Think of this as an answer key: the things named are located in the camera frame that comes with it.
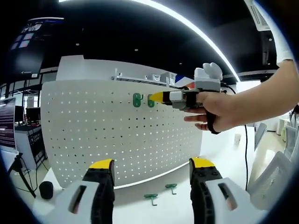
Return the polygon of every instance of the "white table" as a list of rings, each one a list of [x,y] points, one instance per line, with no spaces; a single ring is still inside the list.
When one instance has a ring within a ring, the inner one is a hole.
[[[6,171],[9,171],[11,169],[11,166],[14,163],[14,159],[19,153],[13,153],[13,152],[1,150],[1,154],[2,154],[2,159],[4,161],[5,169]]]
[[[254,160],[254,128],[248,129],[248,168],[252,170]],[[240,133],[241,141],[234,144],[235,134]],[[245,167],[245,130],[236,127],[232,130],[212,135],[203,134],[201,155],[215,163],[222,177],[229,177],[243,189],[246,184]],[[33,212],[37,217],[48,214],[55,205],[55,198],[62,192],[52,169],[49,170],[44,181],[51,181],[54,186],[54,196],[51,200],[43,200],[39,192],[34,201]],[[177,183],[174,189],[177,195],[172,195],[165,185]],[[190,200],[189,166],[184,166],[170,174],[152,181],[115,190],[113,220],[115,224],[142,223],[142,224],[193,224],[192,202]],[[143,195],[158,193],[154,200],[158,206],[152,206],[150,200]]]

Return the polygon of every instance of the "computer monitor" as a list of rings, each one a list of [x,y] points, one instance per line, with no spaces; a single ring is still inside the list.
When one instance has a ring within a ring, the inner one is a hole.
[[[14,121],[20,122],[24,121],[24,113],[23,113],[23,107],[22,106],[15,106],[14,109]]]
[[[41,108],[26,108],[26,117],[28,122],[35,123],[41,119]]]

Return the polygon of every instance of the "green hook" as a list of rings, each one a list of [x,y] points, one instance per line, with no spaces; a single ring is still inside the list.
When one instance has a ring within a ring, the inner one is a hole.
[[[148,95],[148,106],[149,107],[154,107],[155,106],[155,102],[154,101],[152,101],[152,100],[150,100],[150,96],[151,96],[152,94],[149,94]]]
[[[150,198],[151,199],[151,204],[152,206],[157,206],[156,204],[154,204],[154,198],[158,197],[158,194],[149,194],[149,195],[144,195],[145,198]]]
[[[133,106],[134,107],[140,107],[141,100],[143,100],[143,94],[142,94],[142,96],[140,95],[140,93],[133,94]]]
[[[173,189],[174,189],[177,185],[178,185],[177,183],[171,183],[171,184],[166,184],[165,187],[166,187],[166,188],[171,188],[171,193],[172,193],[173,195],[176,195],[177,193],[174,193],[174,192],[173,192]]]

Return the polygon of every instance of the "white chair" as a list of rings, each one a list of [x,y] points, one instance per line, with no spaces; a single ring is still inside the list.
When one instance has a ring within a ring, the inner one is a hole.
[[[295,147],[293,153],[291,154],[290,161],[293,164],[298,164],[299,161],[299,135],[297,135]]]
[[[254,144],[254,150],[256,150],[258,144],[260,144],[261,142],[261,139],[263,137],[263,135],[266,133],[267,131],[267,125],[264,124],[264,123],[261,123],[256,131],[256,135],[254,137],[254,141],[255,141],[255,144]]]
[[[260,177],[248,186],[253,205],[261,210],[270,210],[282,195],[293,173],[293,164],[282,152],[277,152]]]
[[[285,142],[285,156],[290,159],[295,148],[298,130],[291,126],[285,126],[286,142]]]

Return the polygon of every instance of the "ceiling light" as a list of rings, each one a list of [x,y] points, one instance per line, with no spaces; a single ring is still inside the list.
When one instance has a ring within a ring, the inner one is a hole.
[[[157,10],[160,10],[160,11],[172,16],[173,18],[180,21],[181,23],[185,24],[187,27],[189,27],[191,30],[193,30],[196,34],[198,34],[202,39],[204,39],[204,41],[206,41],[214,49],[214,51],[222,58],[222,60],[225,62],[225,64],[231,70],[231,72],[233,73],[237,82],[240,82],[240,79],[239,79],[236,71],[234,70],[233,66],[228,61],[228,59],[225,57],[225,55],[222,53],[222,51],[216,46],[216,44],[204,32],[202,32],[197,26],[195,26],[193,23],[191,23],[185,17],[181,16],[180,14],[178,14],[177,12],[171,10],[170,8],[168,8],[166,6],[164,6],[160,3],[154,2],[154,1],[151,1],[151,0],[130,0],[130,1],[139,2],[142,4],[148,5],[150,7],[153,7]]]

